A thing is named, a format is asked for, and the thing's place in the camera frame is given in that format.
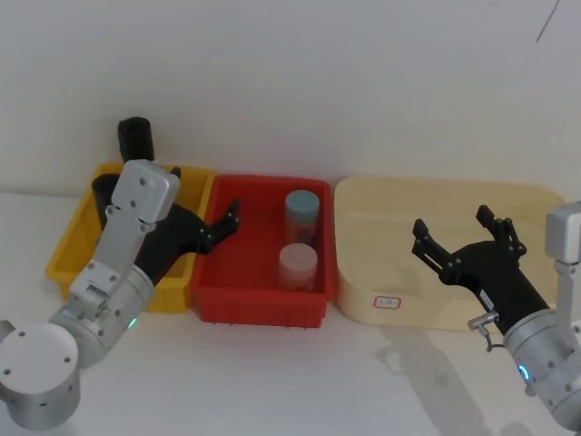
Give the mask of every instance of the table surface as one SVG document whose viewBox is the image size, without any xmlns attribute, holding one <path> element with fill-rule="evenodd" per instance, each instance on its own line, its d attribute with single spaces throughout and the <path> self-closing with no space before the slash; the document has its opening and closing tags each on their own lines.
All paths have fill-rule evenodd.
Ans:
<svg viewBox="0 0 581 436">
<path fill-rule="evenodd" d="M 77 200 L 0 193 L 0 319 L 62 304 L 44 268 Z M 0 404 L 0 434 L 31 433 Z M 74 416 L 45 436 L 547 436 L 504 350 L 477 333 L 366 326 L 329 306 L 318 330 L 145 313 L 82 378 Z"/>
</svg>

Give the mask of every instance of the white label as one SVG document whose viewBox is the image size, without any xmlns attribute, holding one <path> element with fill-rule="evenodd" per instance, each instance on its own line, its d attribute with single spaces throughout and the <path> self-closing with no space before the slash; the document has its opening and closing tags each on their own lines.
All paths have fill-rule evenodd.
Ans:
<svg viewBox="0 0 581 436">
<path fill-rule="evenodd" d="M 494 309 L 494 303 L 492 300 L 490 300 L 490 297 L 488 297 L 487 293 L 484 292 L 484 289 L 480 291 L 480 300 L 484 302 L 490 311 Z"/>
<path fill-rule="evenodd" d="M 373 306 L 378 309 L 399 309 L 400 305 L 401 299 L 398 297 L 375 297 L 375 301 L 373 302 Z"/>
</svg>

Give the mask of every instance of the red plastic bin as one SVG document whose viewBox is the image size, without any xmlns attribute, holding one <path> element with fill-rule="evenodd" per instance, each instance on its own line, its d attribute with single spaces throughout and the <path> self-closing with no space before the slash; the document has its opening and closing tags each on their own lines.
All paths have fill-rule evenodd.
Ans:
<svg viewBox="0 0 581 436">
<path fill-rule="evenodd" d="M 313 247 L 319 256 L 312 292 L 279 286 L 279 251 L 284 246 L 284 201 L 306 189 L 319 196 L 319 227 Z M 217 219 L 240 199 L 239 231 L 196 259 L 192 294 L 205 322 L 320 327 L 335 293 L 337 262 L 330 187 L 319 180 L 259 175 L 216 177 L 206 221 Z"/>
</svg>

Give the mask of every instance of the plastic jar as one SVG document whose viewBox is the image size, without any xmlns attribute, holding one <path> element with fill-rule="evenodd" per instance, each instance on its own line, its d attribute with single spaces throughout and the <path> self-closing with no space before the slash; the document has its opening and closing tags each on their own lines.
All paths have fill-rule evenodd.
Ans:
<svg viewBox="0 0 581 436">
<path fill-rule="evenodd" d="M 282 289 L 310 292 L 317 277 L 317 252 L 305 243 L 291 243 L 279 255 Z"/>
<path fill-rule="evenodd" d="M 286 243 L 312 244 L 319 220 L 319 197 L 311 191 L 293 191 L 285 201 Z"/>
</svg>

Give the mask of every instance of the blue light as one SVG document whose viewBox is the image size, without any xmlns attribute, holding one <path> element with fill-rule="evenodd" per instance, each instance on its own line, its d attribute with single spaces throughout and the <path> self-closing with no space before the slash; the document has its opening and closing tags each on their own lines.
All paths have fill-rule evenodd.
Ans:
<svg viewBox="0 0 581 436">
<path fill-rule="evenodd" d="M 522 375 L 523 379 L 525 379 L 525 382 L 528 382 L 527 368 L 525 368 L 523 365 L 518 365 L 518 372 L 520 372 L 520 375 Z"/>
</svg>

